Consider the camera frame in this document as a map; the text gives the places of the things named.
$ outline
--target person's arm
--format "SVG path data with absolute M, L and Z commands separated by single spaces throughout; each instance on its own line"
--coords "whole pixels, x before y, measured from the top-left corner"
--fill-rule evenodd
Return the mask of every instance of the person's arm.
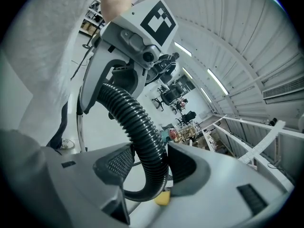
M 104 21 L 109 23 L 132 6 L 132 0 L 101 0 L 101 14 Z

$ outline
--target white robotic arm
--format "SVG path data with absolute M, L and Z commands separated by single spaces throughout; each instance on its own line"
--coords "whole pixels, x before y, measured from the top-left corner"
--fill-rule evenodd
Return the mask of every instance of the white robotic arm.
M 80 105 L 88 113 L 102 83 L 113 67 L 111 84 L 134 98 L 142 92 L 147 75 L 160 53 L 166 53 L 178 24 L 163 0 L 145 0 L 106 25 L 92 42 L 96 48 L 87 68 Z

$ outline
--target air vent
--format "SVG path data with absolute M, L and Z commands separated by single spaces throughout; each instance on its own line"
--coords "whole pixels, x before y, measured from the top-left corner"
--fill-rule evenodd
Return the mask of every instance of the air vent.
M 303 89 L 304 89 L 304 76 L 296 80 L 290 81 L 286 84 L 263 91 L 263 98 L 267 99 L 279 95 L 286 95 Z

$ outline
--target black corrugated hose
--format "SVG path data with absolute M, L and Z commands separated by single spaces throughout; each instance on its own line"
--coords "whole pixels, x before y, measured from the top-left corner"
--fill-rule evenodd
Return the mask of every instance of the black corrugated hose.
M 168 156 L 162 139 L 143 107 L 122 88 L 103 84 L 97 97 L 123 127 L 142 163 L 146 184 L 140 191 L 124 190 L 129 200 L 144 202 L 164 189 L 169 172 Z

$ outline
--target black vent grille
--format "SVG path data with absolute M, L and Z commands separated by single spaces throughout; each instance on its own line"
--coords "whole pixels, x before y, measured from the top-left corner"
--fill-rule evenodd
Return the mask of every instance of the black vent grille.
M 267 207 L 266 202 L 250 184 L 239 186 L 237 190 L 251 209 L 253 215 L 258 214 Z

